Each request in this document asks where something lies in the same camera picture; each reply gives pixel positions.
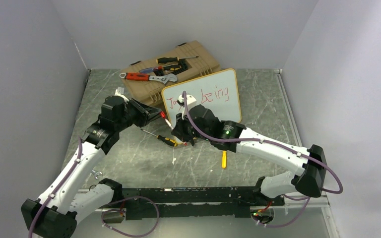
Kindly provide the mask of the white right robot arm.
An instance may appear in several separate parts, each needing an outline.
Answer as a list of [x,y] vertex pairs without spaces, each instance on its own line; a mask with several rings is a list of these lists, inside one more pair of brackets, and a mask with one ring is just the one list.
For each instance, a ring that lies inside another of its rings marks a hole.
[[261,177],[255,185],[254,201],[267,205],[273,198],[291,192],[308,197],[320,197],[326,174],[326,159],[322,147],[298,147],[273,140],[231,120],[219,120],[214,113],[198,105],[176,115],[172,135],[194,145],[195,138],[208,141],[221,151],[243,153],[268,160],[287,172]]

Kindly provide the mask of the yellow-framed whiteboard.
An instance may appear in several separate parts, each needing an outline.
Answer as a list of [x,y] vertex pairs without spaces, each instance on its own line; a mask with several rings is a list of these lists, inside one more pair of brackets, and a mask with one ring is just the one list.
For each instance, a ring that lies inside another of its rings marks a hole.
[[177,103],[183,91],[195,97],[198,104],[212,110],[220,120],[241,122],[242,112],[234,69],[225,69],[162,89],[166,117],[172,126],[176,124],[176,115],[183,109]]

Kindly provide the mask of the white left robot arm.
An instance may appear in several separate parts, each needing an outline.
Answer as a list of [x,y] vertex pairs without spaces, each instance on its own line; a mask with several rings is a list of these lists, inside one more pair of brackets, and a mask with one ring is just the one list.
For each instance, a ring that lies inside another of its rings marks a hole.
[[80,197],[76,194],[91,170],[119,141],[120,132],[132,125],[144,127],[160,118],[160,113],[161,109],[124,95],[107,97],[97,120],[79,137],[66,167],[38,198],[22,204],[28,237],[69,238],[78,223],[97,208],[119,207],[124,198],[122,185],[109,178]]

